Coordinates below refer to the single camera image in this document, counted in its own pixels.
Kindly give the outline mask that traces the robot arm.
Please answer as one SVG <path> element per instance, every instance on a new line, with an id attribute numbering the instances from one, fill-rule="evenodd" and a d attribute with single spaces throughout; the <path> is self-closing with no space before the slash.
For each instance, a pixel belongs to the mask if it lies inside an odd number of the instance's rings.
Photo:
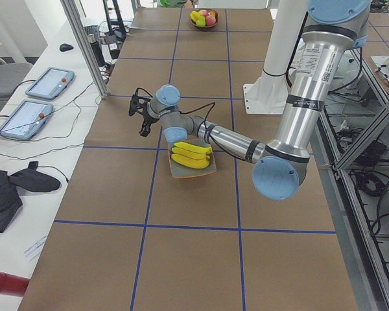
<path id="1" fill-rule="evenodd" d="M 284 200 L 294 195 L 305 179 L 309 139 L 339 61 L 347 50 L 360 48 L 366 41 L 370 2 L 309 1 L 305 10 L 308 16 L 302 32 L 303 55 L 271 141 L 261 143 L 205 117 L 184 115 L 178 107 L 180 92 L 170 84 L 144 100 L 132 97 L 130 114 L 143 117 L 140 135 L 147 136 L 151 125 L 160 122 L 170 144 L 190 135 L 214 142 L 229 155 L 253 163 L 253 184 L 263 196 Z"/>

